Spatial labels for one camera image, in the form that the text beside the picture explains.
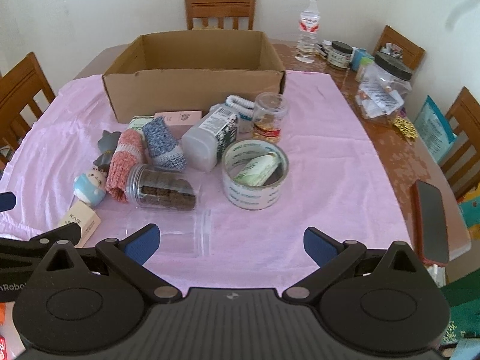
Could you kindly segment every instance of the kasi box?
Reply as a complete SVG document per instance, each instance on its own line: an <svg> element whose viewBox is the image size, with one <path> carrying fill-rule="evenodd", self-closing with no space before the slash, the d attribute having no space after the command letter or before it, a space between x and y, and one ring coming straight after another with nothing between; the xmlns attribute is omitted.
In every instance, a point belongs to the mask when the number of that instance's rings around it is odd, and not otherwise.
<svg viewBox="0 0 480 360"><path fill-rule="evenodd" d="M263 32L189 30L138 37L102 76L120 123L156 112L204 113L229 95L282 93L285 68Z"/></svg>
<svg viewBox="0 0 480 360"><path fill-rule="evenodd" d="M75 247L83 248L93 232L97 229L98 225L100 225L100 222L101 220L94 210L88 207L84 202L77 200L60 220L57 227L68 225L68 223L76 223L80 226L82 237Z"/></svg>

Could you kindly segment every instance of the chair backrest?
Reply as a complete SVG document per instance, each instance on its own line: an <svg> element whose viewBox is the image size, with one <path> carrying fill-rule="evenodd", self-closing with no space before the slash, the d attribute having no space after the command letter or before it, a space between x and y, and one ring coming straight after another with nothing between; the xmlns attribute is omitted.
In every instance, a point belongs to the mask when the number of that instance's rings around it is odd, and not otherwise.
<svg viewBox="0 0 480 360"><path fill-rule="evenodd" d="M464 87L445 117L457 142L440 167L455 197L460 198L480 182L480 104Z"/></svg>
<svg viewBox="0 0 480 360"><path fill-rule="evenodd" d="M0 139L13 151L18 149L18 141L30 131L20 112L30 107L37 119L43 114L33 98L40 91L49 103L55 98L33 52L0 79ZM7 162L8 159L0 154L0 167L5 167Z"/></svg>
<svg viewBox="0 0 480 360"><path fill-rule="evenodd" d="M417 46L390 26L385 26L373 53L380 51L387 43L396 44L403 50L403 63L415 70L423 59L425 50Z"/></svg>
<svg viewBox="0 0 480 360"><path fill-rule="evenodd" d="M194 28L194 19L202 19L208 27L208 19L216 17L218 27L223 29L224 17L232 17L233 29L239 29L239 17L248 17L248 29L254 28L255 0L185 0L187 28Z"/></svg>

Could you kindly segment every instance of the gray cat figurine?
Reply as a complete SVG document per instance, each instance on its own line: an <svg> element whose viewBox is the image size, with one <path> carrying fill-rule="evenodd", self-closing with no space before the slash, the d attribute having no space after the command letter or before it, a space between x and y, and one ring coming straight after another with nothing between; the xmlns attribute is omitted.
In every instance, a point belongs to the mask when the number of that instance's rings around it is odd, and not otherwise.
<svg viewBox="0 0 480 360"><path fill-rule="evenodd" d="M98 167L99 170L105 173L109 173L110 162L112 161L113 153L117 148L121 132L108 132L103 130L102 138L98 141L98 148L102 154L93 161L93 164Z"/></svg>

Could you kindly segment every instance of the glass jar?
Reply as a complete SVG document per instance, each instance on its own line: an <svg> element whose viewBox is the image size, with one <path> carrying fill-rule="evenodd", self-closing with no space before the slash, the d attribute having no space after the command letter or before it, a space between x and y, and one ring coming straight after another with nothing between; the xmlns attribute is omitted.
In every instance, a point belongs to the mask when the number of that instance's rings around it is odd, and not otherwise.
<svg viewBox="0 0 480 360"><path fill-rule="evenodd" d="M260 93L253 107L253 137L272 143L280 141L283 119L288 112L289 104L282 95Z"/></svg>
<svg viewBox="0 0 480 360"><path fill-rule="evenodd" d="M355 100L364 119L390 126L411 92L413 71L384 52L365 68Z"/></svg>
<svg viewBox="0 0 480 360"><path fill-rule="evenodd" d="M352 59L352 54L352 47L346 43L334 40L332 42L332 48L328 53L327 62L335 69L346 71Z"/></svg>
<svg viewBox="0 0 480 360"><path fill-rule="evenodd" d="M125 195L129 203L141 208L191 211L198 204L199 188L186 178L181 172L137 164L129 173Z"/></svg>

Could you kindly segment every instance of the clear tape roll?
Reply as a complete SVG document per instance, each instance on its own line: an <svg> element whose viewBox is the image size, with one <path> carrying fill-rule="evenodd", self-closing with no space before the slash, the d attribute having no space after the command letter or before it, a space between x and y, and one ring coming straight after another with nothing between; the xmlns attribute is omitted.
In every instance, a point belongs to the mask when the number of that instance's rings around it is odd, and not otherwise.
<svg viewBox="0 0 480 360"><path fill-rule="evenodd" d="M251 159L275 152L280 165L267 180L267 185L252 187L234 180L234 177ZM246 210L262 210L274 204L280 197L284 181L289 173L289 160L282 149L273 143L259 139L243 139L231 144L222 157L223 190L230 202Z"/></svg>

